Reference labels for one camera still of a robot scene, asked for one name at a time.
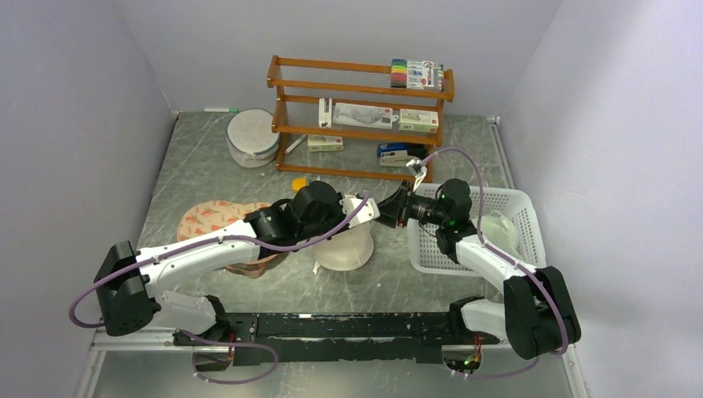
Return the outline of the beige mesh laundry bag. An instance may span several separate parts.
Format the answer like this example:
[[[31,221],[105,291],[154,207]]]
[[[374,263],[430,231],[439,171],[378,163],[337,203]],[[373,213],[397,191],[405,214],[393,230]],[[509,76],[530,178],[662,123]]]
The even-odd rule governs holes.
[[[361,268],[371,258],[375,244],[371,224],[365,223],[310,247],[315,269],[348,272]]]

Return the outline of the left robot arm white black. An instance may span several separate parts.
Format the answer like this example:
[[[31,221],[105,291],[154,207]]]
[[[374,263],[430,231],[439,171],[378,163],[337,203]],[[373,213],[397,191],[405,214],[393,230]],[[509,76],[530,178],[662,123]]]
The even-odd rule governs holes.
[[[237,263],[299,251],[358,226],[369,197],[347,198],[313,181],[294,197],[261,207],[220,229],[179,243],[136,250],[128,240],[112,245],[90,291],[103,328],[122,337],[147,326],[174,328],[206,343],[226,340],[230,322],[212,296],[178,294],[181,280]]]

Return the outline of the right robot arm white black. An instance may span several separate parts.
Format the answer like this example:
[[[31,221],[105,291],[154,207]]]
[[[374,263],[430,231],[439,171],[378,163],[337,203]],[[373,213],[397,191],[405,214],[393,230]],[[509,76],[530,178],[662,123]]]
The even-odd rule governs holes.
[[[563,274],[551,266],[526,265],[488,240],[481,222],[470,218],[472,191],[464,180],[452,178],[426,197],[412,183],[402,182],[379,203],[378,221],[390,228],[410,221],[434,225],[439,252],[501,292],[502,303],[479,297],[460,302],[457,315],[447,322],[455,342],[469,342],[484,332],[507,340],[523,359],[565,351],[581,339],[582,331]]]

